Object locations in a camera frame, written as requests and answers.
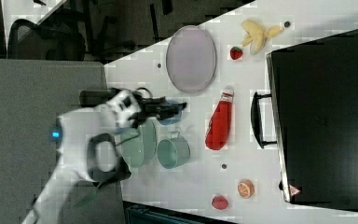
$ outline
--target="red warning triangle label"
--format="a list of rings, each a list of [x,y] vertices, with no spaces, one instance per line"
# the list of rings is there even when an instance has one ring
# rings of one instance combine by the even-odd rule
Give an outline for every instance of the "red warning triangle label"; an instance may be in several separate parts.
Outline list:
[[[292,185],[289,185],[289,189],[290,189],[290,195],[293,197],[299,193],[301,193],[301,190],[293,187]]]

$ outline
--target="small red fruit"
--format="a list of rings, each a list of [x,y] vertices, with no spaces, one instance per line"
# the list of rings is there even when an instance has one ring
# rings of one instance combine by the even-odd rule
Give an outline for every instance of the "small red fruit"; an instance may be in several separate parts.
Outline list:
[[[228,208],[228,201],[222,195],[218,195],[218,196],[213,198],[212,206],[215,209],[224,210],[224,209]]]
[[[242,50],[238,47],[234,47],[230,50],[229,55],[231,56],[232,60],[237,60],[242,57]]]

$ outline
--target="orange slice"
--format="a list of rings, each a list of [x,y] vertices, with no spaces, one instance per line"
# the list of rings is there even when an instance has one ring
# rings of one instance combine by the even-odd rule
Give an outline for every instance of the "orange slice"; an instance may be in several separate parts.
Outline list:
[[[242,198],[250,198],[255,193],[255,188],[250,180],[241,181],[238,184],[238,193]]]

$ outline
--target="blue light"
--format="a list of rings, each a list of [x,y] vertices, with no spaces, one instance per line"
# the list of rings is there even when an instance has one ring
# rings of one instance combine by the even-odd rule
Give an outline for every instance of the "blue light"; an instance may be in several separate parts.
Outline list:
[[[60,133],[54,132],[52,133],[53,137],[60,137]]]

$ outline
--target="ceramic mug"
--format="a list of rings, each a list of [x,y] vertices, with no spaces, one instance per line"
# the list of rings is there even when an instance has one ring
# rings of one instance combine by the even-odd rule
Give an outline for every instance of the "ceramic mug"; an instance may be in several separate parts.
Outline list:
[[[179,132],[172,132],[171,138],[158,143],[157,157],[165,169],[172,169],[185,164],[190,159],[190,147]]]
[[[178,103],[174,100],[166,100],[163,103],[163,105],[177,105],[177,104]],[[159,120],[158,122],[162,125],[170,125],[179,122],[181,118],[182,118],[182,109],[175,116],[168,119]]]

